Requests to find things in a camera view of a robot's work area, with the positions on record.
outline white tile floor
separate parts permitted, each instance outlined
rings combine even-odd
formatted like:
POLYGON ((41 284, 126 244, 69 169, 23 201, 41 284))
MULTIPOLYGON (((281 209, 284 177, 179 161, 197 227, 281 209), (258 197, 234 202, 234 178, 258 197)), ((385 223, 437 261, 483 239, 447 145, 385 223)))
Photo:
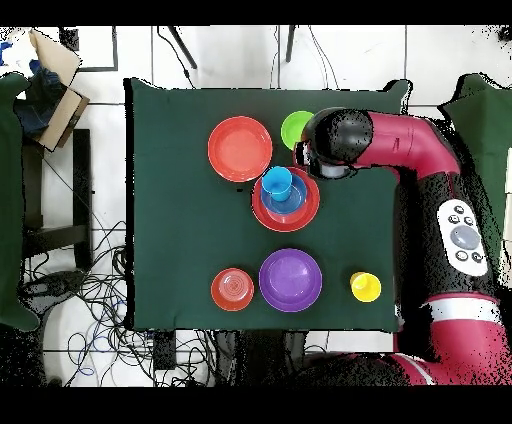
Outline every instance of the white tile floor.
MULTIPOLYGON (((58 34, 55 28, 41 30, 54 38, 58 34)), ((274 30, 275 26, 180 28, 183 40, 199 66, 197 71, 191 71, 192 82, 196 87, 268 88, 277 49, 274 30)), ((441 118, 435 106, 452 97, 458 77, 465 73, 482 71, 501 85, 512 83, 512 43, 499 43, 496 34, 482 26, 313 26, 313 31, 331 61, 340 88, 377 90, 392 79, 410 79, 414 86, 409 102, 411 115, 441 118)), ((161 27, 160 32, 167 38, 171 37, 166 27, 161 27)), ((300 26, 296 30, 291 63, 284 61, 287 34, 287 26, 283 25, 281 88, 324 88, 322 62, 308 28, 300 26)), ((104 42, 88 44, 95 45, 97 49, 111 49, 104 42)), ((117 47, 117 72, 78 73, 72 83, 72 88, 91 99, 77 127, 91 131, 93 208, 99 220, 94 222, 95 244, 103 238, 102 226, 109 229, 126 219, 122 78, 139 77, 164 88, 190 87, 174 52, 158 37, 156 27, 118 27, 117 47)), ((190 68, 181 52, 179 55, 190 68)), ((329 87, 335 88, 329 68, 327 73, 329 87)), ((277 64, 272 80, 272 86, 276 87, 277 64)), ((69 184, 72 183, 72 144, 69 140, 63 149, 45 155, 69 184)), ((70 224, 72 193, 47 166, 43 181, 45 226, 70 224)), ((125 227, 117 228, 110 237, 113 246, 124 242, 125 227)), ((34 258, 32 266, 41 260, 41 257, 34 258)), ((54 251, 51 260, 42 268, 43 272, 73 269, 72 253, 54 251)), ((108 273, 108 268, 108 261, 103 261, 95 272, 108 273)), ((67 380, 75 373, 76 366, 65 352, 68 338, 77 331, 85 333, 92 322, 89 310, 77 298, 53 310, 44 340, 48 375, 67 380)), ((181 342, 195 337, 193 331, 178 332, 181 342)), ((310 332, 307 344, 335 351, 390 351, 392 348, 391 335, 379 332, 315 331, 310 332)), ((71 348, 75 349, 70 354, 76 361, 81 349, 80 340, 72 339, 71 348)), ((97 376, 102 376, 111 366, 114 353, 99 351, 101 346, 97 348, 83 365, 96 368, 97 373, 92 376, 78 374, 73 386, 97 386, 97 376)), ((180 358, 188 359, 191 348, 192 345, 183 346, 180 358)), ((151 372, 149 361, 144 362, 144 367, 151 372)), ((167 373, 165 381, 170 383, 172 377, 180 373, 167 373)), ((205 368, 196 374, 204 376, 205 368)), ((163 379, 164 373, 158 372, 157 377, 163 379)), ((151 386, 152 382, 140 367, 117 360, 112 366, 112 373, 105 374, 103 385, 151 386)))

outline orange plate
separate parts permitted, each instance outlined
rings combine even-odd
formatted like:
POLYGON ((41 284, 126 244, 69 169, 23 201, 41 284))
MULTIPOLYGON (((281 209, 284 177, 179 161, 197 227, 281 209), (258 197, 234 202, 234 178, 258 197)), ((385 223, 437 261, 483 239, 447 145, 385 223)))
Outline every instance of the orange plate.
POLYGON ((226 180, 249 181, 261 175, 272 157, 272 140, 263 125, 246 116, 222 121, 210 134, 208 159, 226 180))
POLYGON ((222 270, 213 279, 212 298, 217 306, 225 311, 244 309, 254 294, 251 277, 241 269, 222 270))
POLYGON ((318 190, 316 182, 301 169, 293 166, 288 166, 287 168, 292 174, 302 178, 302 181, 306 184, 306 200, 299 209, 285 216, 269 213, 261 201, 261 178, 256 181, 251 196, 252 212, 256 219, 265 227, 282 233, 297 231, 305 227, 315 217, 318 207, 320 206, 320 191, 318 190))

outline black chair leg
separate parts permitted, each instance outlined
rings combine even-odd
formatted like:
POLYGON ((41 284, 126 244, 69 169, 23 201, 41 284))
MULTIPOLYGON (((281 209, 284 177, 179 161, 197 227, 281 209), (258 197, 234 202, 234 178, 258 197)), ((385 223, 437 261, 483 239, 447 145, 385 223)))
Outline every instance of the black chair leg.
POLYGON ((180 46, 181 51, 186 56, 188 62, 190 63, 190 66, 192 66, 192 69, 197 69, 196 62, 194 61, 194 59, 192 58, 192 55, 190 54, 187 47, 185 46, 185 43, 183 43, 183 40, 181 39, 180 35, 178 34, 178 31, 176 31, 176 27, 168 26, 167 28, 169 28, 169 31, 171 31, 172 36, 178 43, 178 46, 180 46))
POLYGON ((295 35, 295 25, 289 25, 288 30, 288 44, 286 46, 286 62, 290 63, 292 60, 293 37, 295 35))

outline plate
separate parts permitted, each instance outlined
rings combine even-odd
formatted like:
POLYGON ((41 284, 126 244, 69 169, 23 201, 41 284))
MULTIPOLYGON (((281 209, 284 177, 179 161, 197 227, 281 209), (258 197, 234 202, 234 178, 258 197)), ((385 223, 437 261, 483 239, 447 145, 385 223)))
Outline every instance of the plate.
POLYGON ((281 249, 263 262, 259 273, 261 294, 282 312, 311 306, 322 290, 322 272, 316 261, 298 249, 281 249))
POLYGON ((270 230, 282 233, 297 231, 305 227, 315 217, 320 206, 320 191, 316 182, 301 169, 288 167, 292 174, 298 175, 306 185, 307 194, 302 206, 289 215, 273 213, 261 201, 261 178, 256 181, 251 195, 252 212, 256 219, 270 230))
POLYGON ((211 294, 219 308, 225 311, 240 311, 251 302, 254 284, 245 271, 227 268, 213 279, 211 294))
POLYGON ((272 157, 272 140, 258 121, 235 116, 222 121, 208 139, 208 159, 229 181, 250 181, 263 173, 272 157))

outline robot control button panel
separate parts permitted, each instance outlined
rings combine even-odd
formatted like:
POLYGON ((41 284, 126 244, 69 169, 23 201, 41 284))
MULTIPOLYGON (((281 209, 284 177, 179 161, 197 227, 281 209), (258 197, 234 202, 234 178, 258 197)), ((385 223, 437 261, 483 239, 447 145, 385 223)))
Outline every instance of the robot control button panel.
POLYGON ((469 205, 458 199, 448 200, 439 207, 437 221, 450 265, 474 277, 485 275, 487 260, 482 237, 469 205))

